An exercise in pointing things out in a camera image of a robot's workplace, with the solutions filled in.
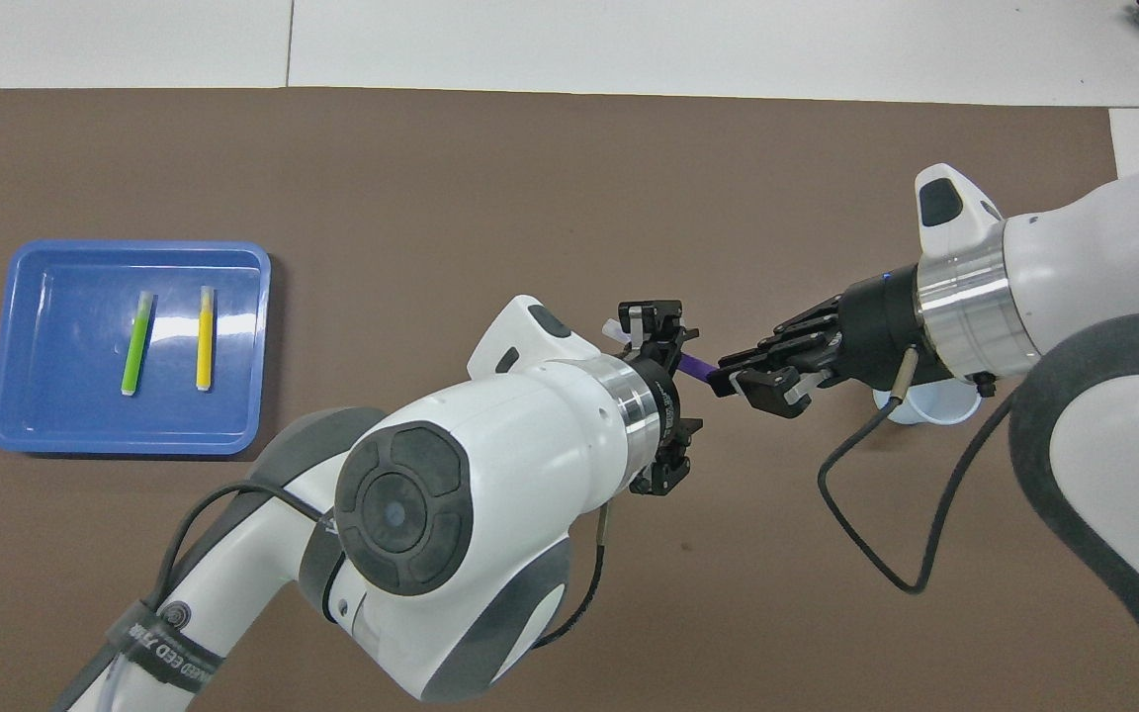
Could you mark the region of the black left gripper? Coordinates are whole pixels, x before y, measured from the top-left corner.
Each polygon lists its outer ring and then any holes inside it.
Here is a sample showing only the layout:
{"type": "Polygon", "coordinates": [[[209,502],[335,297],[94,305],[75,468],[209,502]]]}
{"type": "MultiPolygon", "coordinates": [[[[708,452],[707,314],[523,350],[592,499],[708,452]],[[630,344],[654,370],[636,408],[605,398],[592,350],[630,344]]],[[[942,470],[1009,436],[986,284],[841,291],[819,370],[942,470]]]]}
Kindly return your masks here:
{"type": "MultiPolygon", "coordinates": [[[[686,452],[693,434],[704,420],[682,418],[681,398],[674,378],[677,371],[690,371],[683,365],[683,347],[700,337],[688,328],[682,301],[628,301],[618,304],[618,320],[630,337],[621,360],[628,361],[650,388],[658,414],[658,447],[652,460],[629,482],[629,492],[640,496],[669,496],[690,473],[686,452]]],[[[782,366],[775,371],[740,368],[734,373],[734,388],[756,410],[778,416],[800,416],[811,406],[811,393],[834,374],[829,369],[804,371],[782,366]]]]}

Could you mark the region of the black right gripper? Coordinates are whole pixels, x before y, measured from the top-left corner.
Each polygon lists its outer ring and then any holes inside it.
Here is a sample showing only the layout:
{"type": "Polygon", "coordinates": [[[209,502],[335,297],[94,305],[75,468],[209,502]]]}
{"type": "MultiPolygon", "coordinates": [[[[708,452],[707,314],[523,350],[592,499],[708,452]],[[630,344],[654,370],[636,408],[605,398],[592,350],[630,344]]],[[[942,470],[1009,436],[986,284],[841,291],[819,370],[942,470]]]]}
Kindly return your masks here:
{"type": "Polygon", "coordinates": [[[800,374],[830,370],[837,357],[842,378],[869,388],[891,388],[910,346],[919,355],[915,385],[953,378],[923,328],[918,269],[899,267],[850,285],[841,296],[777,325],[755,346],[722,357],[708,375],[708,385],[714,396],[723,398],[734,393],[731,377],[782,368],[800,374]]]}

